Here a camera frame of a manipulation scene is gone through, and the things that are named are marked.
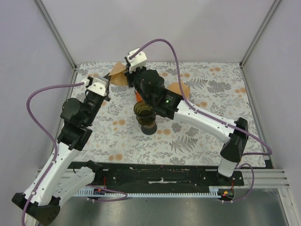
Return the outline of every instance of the cable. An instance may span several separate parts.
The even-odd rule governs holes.
[[[234,125],[231,125],[231,124],[227,124],[225,121],[220,120],[220,119],[218,119],[218,118],[215,118],[214,116],[211,116],[211,115],[209,115],[209,114],[207,114],[207,113],[205,113],[205,112],[202,112],[202,111],[200,111],[200,110],[196,110],[196,108],[194,108],[194,107],[190,104],[190,102],[187,100],[187,98],[186,98],[185,95],[184,95],[183,87],[182,87],[182,84],[181,84],[181,76],[180,76],[180,67],[179,67],[178,57],[177,57],[177,55],[176,55],[176,53],[175,53],[175,50],[174,50],[172,44],[171,44],[169,41],[167,41],[167,40],[165,40],[165,39],[154,39],[154,40],[152,40],[152,41],[149,41],[148,43],[146,43],[145,45],[143,45],[140,49],[138,49],[138,51],[136,51],[132,56],[130,56],[129,59],[130,59],[130,60],[133,59],[133,58],[134,58],[136,55],[138,55],[142,50],[144,50],[144,49],[145,49],[146,47],[148,47],[150,44],[152,44],[152,43],[154,43],[154,42],[157,42],[157,41],[162,41],[162,42],[166,43],[166,44],[170,47],[171,51],[173,52],[174,60],[175,60],[175,65],[176,65],[176,68],[177,68],[178,82],[179,82],[179,87],[180,87],[180,91],[181,91],[182,97],[183,97],[184,101],[186,102],[186,104],[187,104],[193,111],[196,111],[197,113],[200,113],[200,114],[202,114],[202,115],[204,115],[204,116],[206,116],[206,117],[208,117],[208,118],[210,118],[210,119],[213,119],[213,120],[215,120],[215,121],[217,121],[217,122],[219,122],[219,123],[221,123],[221,124],[223,124],[223,125],[225,125],[225,126],[231,127],[231,128],[233,128],[233,129],[236,129],[236,130],[238,130],[238,131],[240,131],[240,132],[245,133],[246,135],[248,135],[248,136],[254,138],[255,140],[257,140],[258,142],[262,143],[262,144],[267,148],[267,150],[268,150],[267,153],[245,153],[245,154],[243,154],[243,156],[245,156],[245,155],[271,155],[271,154],[273,154],[273,151],[272,151],[272,149],[270,148],[270,146],[269,146],[268,144],[266,144],[263,140],[261,140],[260,138],[258,138],[257,136],[255,136],[255,135],[249,133],[248,131],[245,131],[245,130],[243,130],[243,129],[237,127],[237,126],[234,126]]]
[[[54,146],[54,149],[55,149],[55,153],[54,153],[54,156],[52,158],[52,161],[56,161],[56,158],[57,158],[57,153],[58,153],[58,148],[57,148],[57,145],[56,145],[56,142],[55,142],[55,139],[51,136],[51,134],[39,123],[39,121],[34,117],[34,115],[32,114],[32,111],[30,109],[30,102],[32,100],[32,98],[37,95],[38,93],[40,92],[43,92],[43,91],[46,91],[46,90],[49,90],[49,89],[56,89],[56,88],[69,88],[69,87],[76,87],[76,86],[81,86],[81,85],[84,85],[83,82],[81,83],[77,83],[77,84],[68,84],[68,85],[55,85],[55,86],[48,86],[48,87],[45,87],[45,88],[42,88],[42,89],[39,89],[35,92],[33,92],[27,99],[27,102],[26,102],[26,109],[27,109],[27,112],[28,114],[30,115],[30,117],[32,118],[32,120],[46,133],[46,135],[50,138],[50,140],[52,141],[53,143],[53,146]],[[31,195],[28,197],[26,203],[25,203],[25,206],[23,208],[23,212],[22,212],[22,219],[21,219],[21,223],[22,223],[22,226],[25,226],[25,215],[26,215],[26,210],[27,210],[27,207],[33,197],[33,194],[37,191],[39,185],[41,184],[42,180],[44,179],[44,177],[47,175],[47,173],[50,171],[51,167],[52,167],[53,163],[50,163],[49,166],[47,167],[47,169],[45,170],[45,172],[43,173],[43,175],[41,176],[41,178],[38,180],[37,184],[35,185],[35,187],[33,188],[32,190],[32,193]]]
[[[121,201],[127,198],[127,193],[125,192],[119,192],[119,191],[114,191],[111,189],[107,189],[107,188],[103,188],[103,187],[98,187],[95,185],[87,185],[88,187],[93,187],[93,188],[97,188],[97,189],[101,189],[104,190],[106,192],[113,192],[113,193],[119,193],[119,194],[124,194],[125,196],[121,197],[121,198],[117,198],[117,199],[109,199],[109,200],[94,200],[94,202],[115,202],[115,201]]]
[[[240,197],[240,198],[238,198],[238,199],[236,199],[236,200],[222,201],[222,203],[224,203],[224,202],[225,202],[225,203],[238,202],[238,201],[240,201],[240,200],[246,198],[246,197],[251,193],[251,191],[252,191],[252,189],[253,189],[253,187],[254,187],[254,181],[255,181],[255,175],[254,175],[254,170],[253,170],[252,166],[251,166],[249,163],[244,163],[244,164],[241,164],[240,166],[236,167],[236,169],[240,169],[240,168],[242,168],[242,167],[245,166],[245,165],[249,166],[250,169],[251,169],[251,172],[252,172],[252,183],[251,183],[250,189],[247,191],[247,193],[246,193],[244,196],[242,196],[242,197]]]

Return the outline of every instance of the orange object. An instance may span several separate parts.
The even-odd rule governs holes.
[[[136,100],[137,102],[143,101],[140,94],[135,90]]]

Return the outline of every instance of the gray wall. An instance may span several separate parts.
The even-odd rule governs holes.
[[[26,111],[35,90],[70,83],[72,70],[32,0],[3,1],[0,7],[0,221],[21,225],[11,202],[34,180],[49,156],[50,141]],[[52,134],[67,90],[48,91],[32,100],[32,110]]]
[[[288,176],[301,210],[301,1],[285,0],[246,63],[273,159]]]
[[[76,63],[123,61],[163,38],[180,61],[240,62],[273,0],[43,0]],[[149,61],[174,61],[164,43]]]

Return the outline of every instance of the floral tablecloth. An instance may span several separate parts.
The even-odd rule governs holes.
[[[106,75],[114,62],[82,63],[76,82],[89,74]],[[165,79],[165,87],[177,81],[174,63],[148,63]],[[249,131],[257,134],[246,89],[238,64],[180,63],[181,78],[190,87],[190,101],[226,118],[248,120]],[[76,87],[72,96],[85,97],[84,87]],[[75,161],[218,165],[222,143],[189,124],[157,116],[156,134],[140,130],[133,112],[134,90],[110,87],[110,102],[104,102],[92,126],[93,133]],[[245,152],[262,152],[261,145],[249,139]],[[264,167],[262,156],[245,156],[242,162]]]

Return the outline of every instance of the gray floor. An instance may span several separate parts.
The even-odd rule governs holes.
[[[236,197],[246,191],[236,190]],[[51,226],[288,226],[277,190],[253,191],[247,199],[132,198],[91,203],[71,198]]]

